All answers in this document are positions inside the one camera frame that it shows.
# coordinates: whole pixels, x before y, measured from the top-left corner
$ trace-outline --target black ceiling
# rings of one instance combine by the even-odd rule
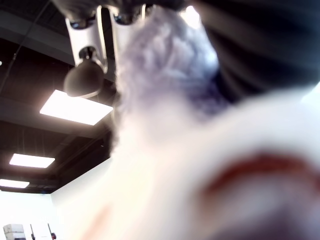
[[[44,0],[0,0],[0,14],[5,11],[32,22],[45,4]],[[102,14],[108,58],[114,59],[108,11]],[[52,4],[37,24],[68,36],[64,18]],[[0,81],[18,46],[0,38]],[[52,193],[109,158],[112,114],[89,126],[39,113],[52,92],[62,90],[72,67],[26,47],[19,52],[0,93],[0,179],[28,181],[30,185],[1,190]],[[91,100],[112,106],[115,94],[114,83],[105,80],[103,91]],[[54,157],[55,161],[45,169],[12,166],[9,161],[14,153]]]

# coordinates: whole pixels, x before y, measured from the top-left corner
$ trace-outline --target dark overhead object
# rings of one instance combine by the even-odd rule
[[[185,0],[52,0],[62,14],[72,22],[79,22],[93,16],[98,6],[112,6],[121,14],[131,14],[143,4],[159,5],[179,10]]]
[[[91,60],[83,60],[64,80],[64,91],[70,97],[90,98],[97,95],[104,84],[104,72]]]
[[[26,34],[26,29],[28,29],[31,24],[28,20],[0,10],[1,39],[20,44],[21,39]],[[33,27],[33,31],[30,32],[23,46],[64,63],[70,65],[75,64],[69,38],[37,24]],[[107,52],[113,52],[113,49],[108,48]],[[104,75],[104,78],[114,82],[116,63],[114,59],[109,57],[107,61],[108,72]]]

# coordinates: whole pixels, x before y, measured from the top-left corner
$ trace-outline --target blurry fabric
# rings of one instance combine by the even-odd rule
[[[135,26],[128,46],[117,66],[122,116],[148,111],[168,96],[187,101],[202,119],[229,106],[212,81],[219,65],[203,27],[189,27],[176,12],[158,7]]]
[[[319,82],[320,1],[194,0],[231,101]]]

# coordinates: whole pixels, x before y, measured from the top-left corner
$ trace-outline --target fluffy material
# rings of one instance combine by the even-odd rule
[[[112,164],[88,196],[73,239],[250,239],[284,209],[290,215],[281,223],[299,234],[282,239],[317,239],[318,195],[299,176],[244,176],[203,194],[261,152],[299,156],[317,175],[320,112],[301,103],[308,89],[221,112],[228,103],[211,80],[218,65],[203,29],[187,28],[161,8],[139,28],[119,59],[121,122]],[[235,234],[223,234],[230,229]]]

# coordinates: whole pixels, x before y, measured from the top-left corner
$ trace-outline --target fluorescent light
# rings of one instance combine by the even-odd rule
[[[63,91],[55,90],[40,113],[82,124],[95,125],[112,110],[111,106],[82,97],[70,97]]]
[[[185,11],[180,13],[184,21],[192,28],[198,29],[201,26],[200,15],[193,6],[188,6]]]
[[[0,186],[2,187],[9,187],[9,188],[18,188],[18,189],[25,189],[30,182],[27,181],[13,181],[7,179],[0,179]]]
[[[23,167],[47,168],[55,159],[42,156],[30,156],[22,154],[13,154],[10,164]]]

